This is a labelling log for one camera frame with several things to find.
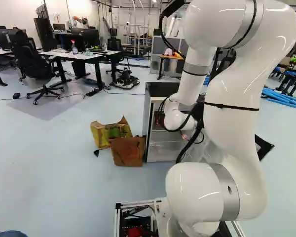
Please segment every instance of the metal cabinet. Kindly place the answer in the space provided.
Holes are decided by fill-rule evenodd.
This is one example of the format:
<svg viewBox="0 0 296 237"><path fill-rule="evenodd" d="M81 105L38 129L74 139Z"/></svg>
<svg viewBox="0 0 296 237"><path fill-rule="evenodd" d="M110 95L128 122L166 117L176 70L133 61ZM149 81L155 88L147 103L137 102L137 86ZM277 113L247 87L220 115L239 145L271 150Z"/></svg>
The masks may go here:
<svg viewBox="0 0 296 237"><path fill-rule="evenodd" d="M176 93L178 82L147 82L144 103L143 135L146 136L145 161L174 161L185 144L180 132L168 132L162 128L164 113L158 112L160 103ZM188 111L190 107L179 107Z"/></svg>

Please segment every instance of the red component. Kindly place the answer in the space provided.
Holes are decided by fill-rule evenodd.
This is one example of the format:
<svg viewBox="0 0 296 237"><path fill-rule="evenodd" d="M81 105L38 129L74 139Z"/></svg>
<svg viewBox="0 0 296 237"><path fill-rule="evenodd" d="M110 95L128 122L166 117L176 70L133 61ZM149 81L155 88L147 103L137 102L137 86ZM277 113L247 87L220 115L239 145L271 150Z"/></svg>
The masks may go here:
<svg viewBox="0 0 296 237"><path fill-rule="evenodd" d="M143 235L139 227L130 228L127 230L127 233L128 237L141 237Z"/></svg>

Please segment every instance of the brown paper bag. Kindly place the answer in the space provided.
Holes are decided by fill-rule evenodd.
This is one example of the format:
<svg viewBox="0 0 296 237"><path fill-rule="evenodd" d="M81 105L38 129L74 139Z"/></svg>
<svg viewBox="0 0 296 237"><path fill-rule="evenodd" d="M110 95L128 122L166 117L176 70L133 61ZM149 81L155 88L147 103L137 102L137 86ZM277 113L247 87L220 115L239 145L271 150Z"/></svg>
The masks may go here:
<svg viewBox="0 0 296 237"><path fill-rule="evenodd" d="M114 164L118 166L142 166L144 137L110 139Z"/></svg>
<svg viewBox="0 0 296 237"><path fill-rule="evenodd" d="M121 121L117 123L103 125L94 121L90 124L90 127L95 144L99 150L111 147L109 139L133 137L128 122L124 116Z"/></svg>

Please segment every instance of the computer mouse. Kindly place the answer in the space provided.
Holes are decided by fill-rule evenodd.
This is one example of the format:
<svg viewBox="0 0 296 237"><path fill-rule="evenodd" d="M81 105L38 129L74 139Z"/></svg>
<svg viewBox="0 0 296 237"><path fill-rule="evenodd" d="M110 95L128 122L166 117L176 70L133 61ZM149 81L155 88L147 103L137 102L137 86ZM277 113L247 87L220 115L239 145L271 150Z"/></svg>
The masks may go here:
<svg viewBox="0 0 296 237"><path fill-rule="evenodd" d="M20 98L20 96L21 96L21 94L17 92L17 93L13 94L12 98L13 99L18 99L18 98Z"/></svg>

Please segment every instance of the bottle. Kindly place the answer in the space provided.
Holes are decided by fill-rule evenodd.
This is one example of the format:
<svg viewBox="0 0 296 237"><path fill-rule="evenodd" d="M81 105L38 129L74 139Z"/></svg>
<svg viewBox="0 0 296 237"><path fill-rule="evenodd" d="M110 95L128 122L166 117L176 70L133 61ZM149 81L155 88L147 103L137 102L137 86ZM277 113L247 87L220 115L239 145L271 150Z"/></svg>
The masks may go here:
<svg viewBox="0 0 296 237"><path fill-rule="evenodd" d="M72 44L72 50L73 50L73 54L78 54L78 49L75 47L74 45L74 40L71 41L73 44Z"/></svg>

